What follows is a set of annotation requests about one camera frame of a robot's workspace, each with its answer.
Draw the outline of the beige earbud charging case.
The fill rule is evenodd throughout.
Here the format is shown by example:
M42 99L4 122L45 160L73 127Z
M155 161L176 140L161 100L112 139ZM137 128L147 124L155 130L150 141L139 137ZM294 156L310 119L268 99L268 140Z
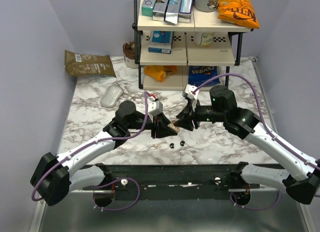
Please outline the beige earbud charging case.
M169 123L167 125L169 128L171 128L172 130L174 130L176 133L179 133L180 132L180 128L179 127L176 127L173 123Z

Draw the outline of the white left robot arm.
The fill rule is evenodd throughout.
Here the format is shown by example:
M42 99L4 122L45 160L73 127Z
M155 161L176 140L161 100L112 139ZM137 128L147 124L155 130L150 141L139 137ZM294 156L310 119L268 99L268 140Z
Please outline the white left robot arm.
M130 130L149 130L153 139L176 136L180 131L164 115L162 103L154 99L145 104L145 112L137 111L134 102L126 100L119 105L114 118L102 131L89 141L58 155L43 155L30 179L33 186L31 199L39 194L40 200L53 206L62 201L69 192L90 186L104 190L110 186L111 177L103 166L84 166L97 157L111 152L132 139Z

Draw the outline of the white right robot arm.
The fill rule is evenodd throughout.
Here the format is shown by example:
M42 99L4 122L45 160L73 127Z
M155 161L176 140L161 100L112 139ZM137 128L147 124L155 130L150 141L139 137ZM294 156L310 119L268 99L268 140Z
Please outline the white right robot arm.
M262 118L237 105L235 94L224 85L209 91L211 105L201 105L196 86L187 84L182 95L185 108L177 115L175 126L193 131L201 122L222 123L231 134L267 153L282 168L273 169L240 162L230 175L230 183L241 188L258 184L285 191L295 201L309 205L320 188L320 162L277 135Z

